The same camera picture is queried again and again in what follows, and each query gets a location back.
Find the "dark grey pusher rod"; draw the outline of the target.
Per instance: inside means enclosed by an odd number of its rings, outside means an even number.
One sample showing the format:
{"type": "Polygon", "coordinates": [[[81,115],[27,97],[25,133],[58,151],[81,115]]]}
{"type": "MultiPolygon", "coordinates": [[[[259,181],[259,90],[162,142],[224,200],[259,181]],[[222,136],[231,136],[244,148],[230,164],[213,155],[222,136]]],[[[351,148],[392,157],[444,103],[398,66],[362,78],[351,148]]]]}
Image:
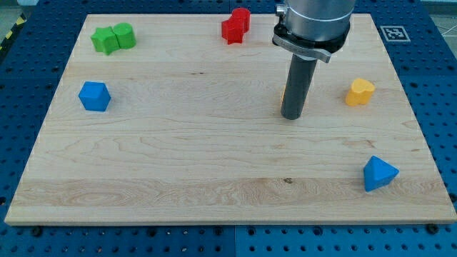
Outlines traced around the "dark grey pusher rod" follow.
{"type": "Polygon", "coordinates": [[[298,119],[303,111],[317,60],[305,60],[293,55],[286,87],[281,102],[281,115],[289,120],[298,119]]]}

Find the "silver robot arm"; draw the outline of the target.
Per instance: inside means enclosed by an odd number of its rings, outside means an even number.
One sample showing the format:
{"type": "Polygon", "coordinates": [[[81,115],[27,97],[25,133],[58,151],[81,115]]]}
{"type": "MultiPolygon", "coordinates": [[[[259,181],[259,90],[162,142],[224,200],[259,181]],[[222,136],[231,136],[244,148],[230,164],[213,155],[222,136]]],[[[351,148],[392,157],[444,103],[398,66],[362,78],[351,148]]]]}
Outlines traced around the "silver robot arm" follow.
{"type": "Polygon", "coordinates": [[[316,63],[328,63],[351,28],[355,0],[285,0],[276,5],[273,44],[292,53],[281,115],[301,116],[316,63]]]}

